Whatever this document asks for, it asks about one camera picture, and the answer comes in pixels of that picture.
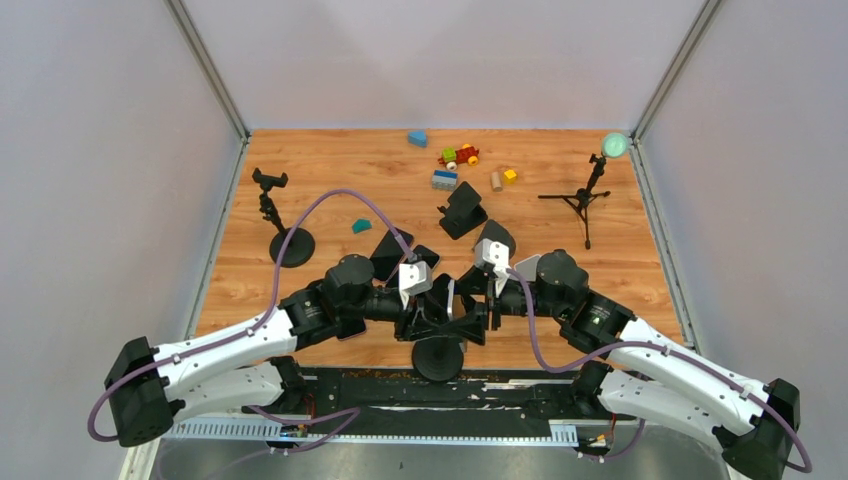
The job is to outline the tall black round-base stand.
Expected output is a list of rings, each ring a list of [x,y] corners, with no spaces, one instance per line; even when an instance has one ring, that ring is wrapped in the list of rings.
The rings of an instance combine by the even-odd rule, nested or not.
[[[437,301],[446,303],[446,288],[451,278],[447,274],[439,275],[431,290],[423,293],[432,295]],[[415,371],[432,383],[445,383],[453,380],[464,366],[467,341],[454,338],[436,337],[413,342],[412,364]]]

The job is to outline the pink phone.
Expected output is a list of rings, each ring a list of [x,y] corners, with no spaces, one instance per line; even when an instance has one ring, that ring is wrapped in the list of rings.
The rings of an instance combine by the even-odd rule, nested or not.
[[[374,270],[373,278],[381,282],[388,281],[404,254],[405,250],[399,245],[395,235],[387,230],[369,257]]]

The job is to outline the purple phone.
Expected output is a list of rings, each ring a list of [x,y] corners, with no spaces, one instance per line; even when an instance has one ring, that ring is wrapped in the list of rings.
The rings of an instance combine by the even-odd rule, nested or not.
[[[336,338],[346,340],[366,331],[366,322],[363,318],[342,318],[336,329]]]

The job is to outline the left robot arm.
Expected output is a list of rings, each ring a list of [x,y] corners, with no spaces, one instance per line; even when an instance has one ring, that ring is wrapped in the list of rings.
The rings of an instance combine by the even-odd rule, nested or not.
[[[122,447],[147,443],[175,423],[226,407],[298,411],[306,386],[291,353],[325,340],[362,334],[368,321],[390,322],[399,341],[485,341],[490,272],[475,263],[464,275],[432,277],[427,262],[401,263],[397,282],[375,284],[373,262],[343,257],[323,278],[271,310],[222,330],[153,346],[145,336],[124,344],[104,381]]]

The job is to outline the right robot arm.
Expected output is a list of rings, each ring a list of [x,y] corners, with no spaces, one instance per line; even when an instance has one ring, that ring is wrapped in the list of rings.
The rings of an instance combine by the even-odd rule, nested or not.
[[[447,304],[483,298],[491,321],[523,316],[534,357],[549,373],[577,370],[571,403],[584,417],[603,410],[691,437],[749,479],[809,473],[801,441],[800,392],[724,368],[671,340],[645,319],[589,286],[563,249],[511,266],[506,245],[484,241],[472,267],[448,283]]]

